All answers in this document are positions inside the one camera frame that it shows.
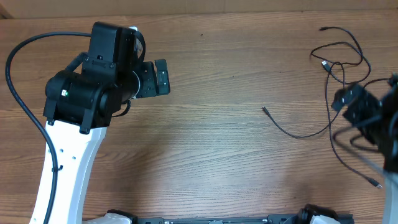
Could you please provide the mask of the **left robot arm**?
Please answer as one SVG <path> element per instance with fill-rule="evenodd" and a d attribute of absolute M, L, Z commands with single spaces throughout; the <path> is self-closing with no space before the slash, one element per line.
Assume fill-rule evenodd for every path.
<path fill-rule="evenodd" d="M 170 93 L 164 59 L 145 61 L 135 27 L 96 22 L 87 52 L 45 86 L 46 147 L 32 223 L 82 223 L 91 169 L 106 130 L 131 101 Z"/>

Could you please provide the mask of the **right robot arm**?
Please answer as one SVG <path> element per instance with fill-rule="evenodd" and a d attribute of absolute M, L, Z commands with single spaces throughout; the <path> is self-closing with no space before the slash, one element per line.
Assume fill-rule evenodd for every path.
<path fill-rule="evenodd" d="M 386 199 L 382 222 L 397 223 L 397 74 L 393 73 L 386 82 L 391 89 L 380 99 L 357 83 L 335 93 L 332 108 L 339 112 L 346 107 L 343 117 L 351 125 L 336 131 L 332 139 L 384 177 Z M 384 156 L 382 167 L 359 153 L 367 148 L 354 145 L 358 138 L 377 146 L 377 152 Z"/>

